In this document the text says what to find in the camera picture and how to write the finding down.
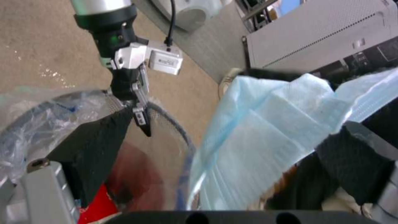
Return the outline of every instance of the green light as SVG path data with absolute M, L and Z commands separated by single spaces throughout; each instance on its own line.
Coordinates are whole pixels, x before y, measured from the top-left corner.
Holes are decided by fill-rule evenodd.
M 111 44 L 116 45 L 119 43 L 119 39 L 117 38 L 117 36 L 112 36 L 111 39 L 109 40 L 111 42 Z

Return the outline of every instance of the black cable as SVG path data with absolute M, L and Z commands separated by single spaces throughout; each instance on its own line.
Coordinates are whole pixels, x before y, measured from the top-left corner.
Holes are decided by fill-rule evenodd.
M 172 4 L 172 19 L 171 19 L 171 24 L 170 24 L 170 29 L 169 29 L 169 35 L 166 37 L 166 40 L 164 41 L 164 43 L 168 47 L 173 45 L 173 31 L 174 31 L 174 27 L 176 25 L 176 3 L 174 2 L 174 0 L 170 0 L 170 2 Z

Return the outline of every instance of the clear plastic bag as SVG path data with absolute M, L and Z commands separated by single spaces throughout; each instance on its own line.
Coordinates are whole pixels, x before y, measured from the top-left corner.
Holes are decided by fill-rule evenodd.
M 45 157 L 79 125 L 109 115 L 99 93 L 22 87 L 0 95 L 0 172 L 16 183 L 30 161 Z
M 148 112 L 152 136 L 130 124 L 108 189 L 122 211 L 185 210 L 195 147 L 161 107 L 150 103 Z
M 30 161 L 47 156 L 79 125 L 122 108 L 101 90 L 20 88 L 0 95 L 0 174 L 16 183 Z M 122 211 L 185 209 L 195 147 L 165 110 L 151 102 L 148 110 L 152 137 L 131 122 L 107 181 L 109 191 Z

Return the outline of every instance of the screw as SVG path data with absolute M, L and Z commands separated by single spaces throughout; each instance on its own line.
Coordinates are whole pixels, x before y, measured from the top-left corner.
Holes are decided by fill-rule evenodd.
M 48 167 L 49 165 L 50 165 L 50 161 L 47 158 L 37 159 L 37 160 L 29 163 L 29 165 L 27 166 L 27 172 L 32 173 L 36 170 L 42 169 L 44 167 Z

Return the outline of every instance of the red object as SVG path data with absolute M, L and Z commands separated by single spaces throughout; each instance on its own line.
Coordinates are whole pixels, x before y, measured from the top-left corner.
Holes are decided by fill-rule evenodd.
M 102 185 L 93 202 L 87 208 L 80 209 L 78 224 L 96 222 L 118 212 L 107 193 L 105 185 Z
M 124 201 L 124 212 L 162 210 L 164 183 L 155 164 L 137 147 L 124 142 L 119 150 L 107 187 Z

